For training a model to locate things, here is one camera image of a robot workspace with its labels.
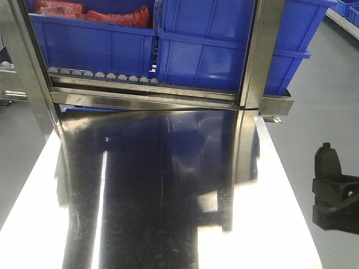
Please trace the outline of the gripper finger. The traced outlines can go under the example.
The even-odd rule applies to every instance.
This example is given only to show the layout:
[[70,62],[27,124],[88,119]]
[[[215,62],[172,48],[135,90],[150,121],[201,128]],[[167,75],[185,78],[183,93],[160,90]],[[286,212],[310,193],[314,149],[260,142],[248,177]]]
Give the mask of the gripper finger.
[[312,192],[314,205],[332,207],[358,195],[358,177],[342,175],[340,179],[314,178]]
[[358,234],[358,211],[314,206],[312,221],[323,230],[337,230]]

